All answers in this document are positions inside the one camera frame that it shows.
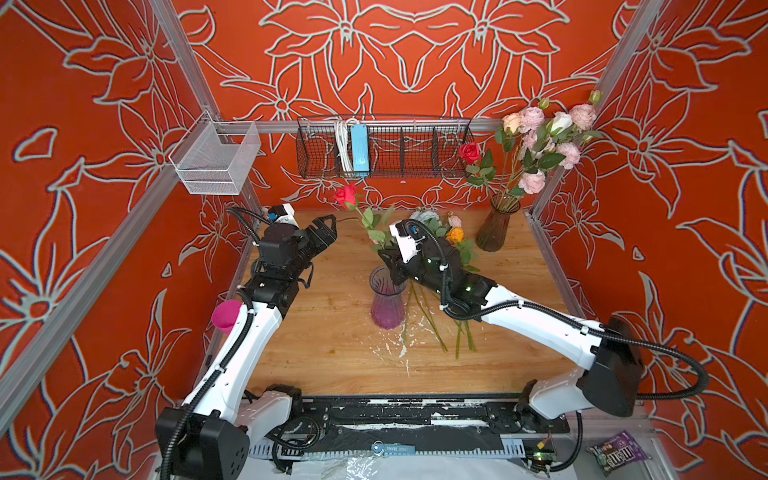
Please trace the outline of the brown glass vase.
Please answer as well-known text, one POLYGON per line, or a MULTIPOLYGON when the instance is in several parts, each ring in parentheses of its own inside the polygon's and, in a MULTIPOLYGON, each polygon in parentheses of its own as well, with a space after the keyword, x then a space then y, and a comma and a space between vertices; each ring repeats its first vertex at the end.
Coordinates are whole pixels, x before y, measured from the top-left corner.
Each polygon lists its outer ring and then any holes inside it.
POLYGON ((520 200, 512 195, 496 194, 490 210, 476 235, 476 245, 483 251, 499 251, 506 241, 510 218, 520 210, 520 200))

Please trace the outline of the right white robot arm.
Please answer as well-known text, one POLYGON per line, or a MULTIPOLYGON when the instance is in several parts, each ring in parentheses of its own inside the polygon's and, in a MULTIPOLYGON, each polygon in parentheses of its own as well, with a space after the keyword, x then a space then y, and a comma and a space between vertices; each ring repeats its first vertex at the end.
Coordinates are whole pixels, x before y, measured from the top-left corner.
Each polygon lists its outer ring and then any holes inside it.
POLYGON ((490 278, 464 268, 457 248, 411 220, 390 227, 392 242, 379 251, 393 281, 412 280, 434 291, 441 311, 457 322, 502 327, 570 360, 574 368, 550 380, 532 380, 523 393, 525 409, 555 419, 565 413, 598 409, 629 417, 638 401, 682 400, 709 386, 697 360, 676 349, 636 338, 619 319, 607 324, 559 312, 526 299, 490 278), (696 380, 671 392, 640 392, 647 350, 686 364, 696 380))

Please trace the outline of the pink peony stem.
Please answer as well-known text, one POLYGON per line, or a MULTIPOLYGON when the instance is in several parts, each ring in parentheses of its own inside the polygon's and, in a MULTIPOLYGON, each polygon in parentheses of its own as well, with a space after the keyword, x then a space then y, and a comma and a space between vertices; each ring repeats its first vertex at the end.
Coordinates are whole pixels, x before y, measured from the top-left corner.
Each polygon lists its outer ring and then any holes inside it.
POLYGON ((514 177, 507 185, 503 205, 505 209, 511 209, 528 195, 536 195, 541 192, 546 184, 546 173, 537 170, 533 173, 523 172, 514 177))

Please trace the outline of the red rose stem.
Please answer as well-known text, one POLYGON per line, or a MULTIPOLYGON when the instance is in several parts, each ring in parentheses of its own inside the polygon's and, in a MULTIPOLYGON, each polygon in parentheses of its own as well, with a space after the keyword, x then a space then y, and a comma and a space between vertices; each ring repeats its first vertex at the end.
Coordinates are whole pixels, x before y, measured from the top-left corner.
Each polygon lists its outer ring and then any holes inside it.
POLYGON ((470 142, 459 148, 459 157, 464 166, 464 181, 490 199, 494 194, 492 183, 498 172, 493 153, 477 142, 470 142))

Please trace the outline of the pale pink flower stem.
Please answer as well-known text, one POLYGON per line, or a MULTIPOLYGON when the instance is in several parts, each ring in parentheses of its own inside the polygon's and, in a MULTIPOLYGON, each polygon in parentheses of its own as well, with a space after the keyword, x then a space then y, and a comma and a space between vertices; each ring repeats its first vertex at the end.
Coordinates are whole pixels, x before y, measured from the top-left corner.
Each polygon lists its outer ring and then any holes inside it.
POLYGON ((523 146, 532 149, 538 140, 537 131, 546 121, 545 113, 541 108, 531 106, 523 108, 519 116, 521 123, 517 133, 522 137, 523 146))

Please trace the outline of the red rosebud stem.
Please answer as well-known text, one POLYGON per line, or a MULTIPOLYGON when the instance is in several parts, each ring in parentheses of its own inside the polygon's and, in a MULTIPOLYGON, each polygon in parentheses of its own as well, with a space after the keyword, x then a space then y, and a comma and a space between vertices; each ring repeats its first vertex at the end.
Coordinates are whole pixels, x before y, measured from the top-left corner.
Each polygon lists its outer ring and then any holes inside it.
POLYGON ((358 200, 356 187, 353 185, 346 185, 337 189, 334 193, 334 202, 346 211, 355 214, 352 220, 365 230, 372 243, 372 250, 378 259, 383 261, 381 254, 386 253, 396 244, 389 227, 394 209, 390 207, 383 213, 377 213, 372 207, 362 207, 358 200))

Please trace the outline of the white rose stem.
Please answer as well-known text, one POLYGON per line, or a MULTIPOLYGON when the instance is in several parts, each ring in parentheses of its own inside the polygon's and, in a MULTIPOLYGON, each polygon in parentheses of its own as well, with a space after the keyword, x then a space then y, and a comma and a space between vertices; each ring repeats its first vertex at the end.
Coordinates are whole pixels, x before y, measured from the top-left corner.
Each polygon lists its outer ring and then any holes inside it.
POLYGON ((537 131, 538 140, 533 147, 536 166, 541 171, 550 171, 560 166, 563 156, 556 152, 560 143, 572 142, 575 123, 568 113, 558 112, 537 131))

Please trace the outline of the pink carnation stem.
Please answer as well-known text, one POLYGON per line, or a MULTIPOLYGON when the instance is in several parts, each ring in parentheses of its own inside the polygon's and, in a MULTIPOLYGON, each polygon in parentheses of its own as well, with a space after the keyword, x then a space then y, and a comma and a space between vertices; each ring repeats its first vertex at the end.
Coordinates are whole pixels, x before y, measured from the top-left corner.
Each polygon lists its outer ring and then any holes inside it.
POLYGON ((572 142, 560 143, 556 147, 556 152, 563 156, 560 166, 565 170, 573 169, 581 160, 579 147, 572 142))

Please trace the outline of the peach rose stem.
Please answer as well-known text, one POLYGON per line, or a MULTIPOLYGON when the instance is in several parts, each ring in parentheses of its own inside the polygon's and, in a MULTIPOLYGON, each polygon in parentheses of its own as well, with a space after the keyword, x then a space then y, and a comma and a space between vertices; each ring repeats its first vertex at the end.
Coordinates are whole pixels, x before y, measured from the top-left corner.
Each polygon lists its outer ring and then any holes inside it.
POLYGON ((522 128, 522 115, 511 113, 502 119, 502 149, 504 153, 503 171, 509 174, 505 185, 505 192, 509 193, 517 184, 522 174, 520 156, 520 137, 522 128))

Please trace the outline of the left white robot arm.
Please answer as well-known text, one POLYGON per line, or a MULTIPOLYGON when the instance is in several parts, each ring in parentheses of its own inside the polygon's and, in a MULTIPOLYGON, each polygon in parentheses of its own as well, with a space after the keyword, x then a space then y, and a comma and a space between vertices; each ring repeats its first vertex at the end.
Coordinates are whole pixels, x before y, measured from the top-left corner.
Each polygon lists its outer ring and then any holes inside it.
POLYGON ((258 258, 238 288, 239 306, 229 336, 181 406, 165 409, 155 433, 161 479, 235 479, 253 437, 262 438, 297 414, 288 389, 268 390, 243 406, 243 395, 269 340, 300 289, 308 288, 314 259, 338 238, 336 218, 315 218, 301 228, 289 204, 272 207, 255 239, 258 258))

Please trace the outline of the purple glass vase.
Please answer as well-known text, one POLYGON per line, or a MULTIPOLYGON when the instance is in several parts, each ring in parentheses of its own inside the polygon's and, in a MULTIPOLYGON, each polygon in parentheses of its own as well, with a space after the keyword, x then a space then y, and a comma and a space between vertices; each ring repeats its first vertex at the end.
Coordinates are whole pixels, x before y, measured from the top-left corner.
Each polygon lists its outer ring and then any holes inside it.
POLYGON ((369 285, 374 294, 370 309, 373 323, 384 330, 400 326, 406 317, 402 295, 407 283, 394 282, 389 269, 381 266, 371 272, 369 285))

